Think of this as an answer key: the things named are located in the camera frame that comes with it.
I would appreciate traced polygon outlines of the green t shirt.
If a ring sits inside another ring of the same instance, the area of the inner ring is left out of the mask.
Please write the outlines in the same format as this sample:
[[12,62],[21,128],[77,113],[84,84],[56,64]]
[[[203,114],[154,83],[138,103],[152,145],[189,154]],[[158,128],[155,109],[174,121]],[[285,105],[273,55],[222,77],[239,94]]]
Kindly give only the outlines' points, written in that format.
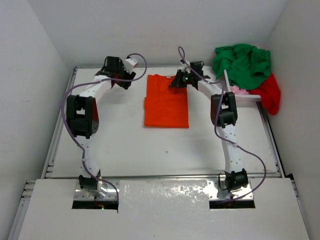
[[244,43],[217,47],[212,70],[217,80],[227,71],[231,86],[254,90],[271,75],[271,52]]

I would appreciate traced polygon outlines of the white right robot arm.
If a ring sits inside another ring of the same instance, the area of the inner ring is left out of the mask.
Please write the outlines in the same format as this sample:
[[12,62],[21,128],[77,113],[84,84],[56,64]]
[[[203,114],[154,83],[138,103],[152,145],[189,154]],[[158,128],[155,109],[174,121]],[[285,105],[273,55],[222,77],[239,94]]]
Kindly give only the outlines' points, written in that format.
[[182,89],[191,85],[210,100],[211,122],[221,139],[225,159],[225,178],[219,188],[230,193],[246,187],[249,180],[240,158],[236,136],[238,112],[235,94],[224,90],[218,93],[216,84],[209,81],[208,75],[204,75],[202,61],[180,62],[182,68],[177,70],[169,87]]

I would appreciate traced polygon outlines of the orange t shirt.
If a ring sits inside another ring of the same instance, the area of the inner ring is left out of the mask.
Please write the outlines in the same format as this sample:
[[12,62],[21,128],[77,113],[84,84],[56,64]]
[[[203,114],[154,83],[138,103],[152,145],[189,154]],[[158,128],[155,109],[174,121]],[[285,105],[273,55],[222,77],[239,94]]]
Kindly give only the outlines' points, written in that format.
[[144,125],[150,128],[189,128],[187,88],[170,87],[174,76],[147,76]]

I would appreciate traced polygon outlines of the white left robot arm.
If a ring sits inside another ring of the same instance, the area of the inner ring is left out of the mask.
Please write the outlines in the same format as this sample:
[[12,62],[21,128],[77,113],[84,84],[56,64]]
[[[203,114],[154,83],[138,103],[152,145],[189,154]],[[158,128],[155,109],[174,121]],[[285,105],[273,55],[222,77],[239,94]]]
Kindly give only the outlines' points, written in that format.
[[135,78],[134,68],[138,60],[128,56],[121,60],[119,57],[107,56],[102,68],[94,75],[93,81],[79,94],[71,94],[66,99],[66,123],[80,148],[84,151],[81,157],[81,170],[78,177],[81,189],[97,192],[101,170],[92,153],[94,134],[100,125],[97,102],[114,85],[127,90]]

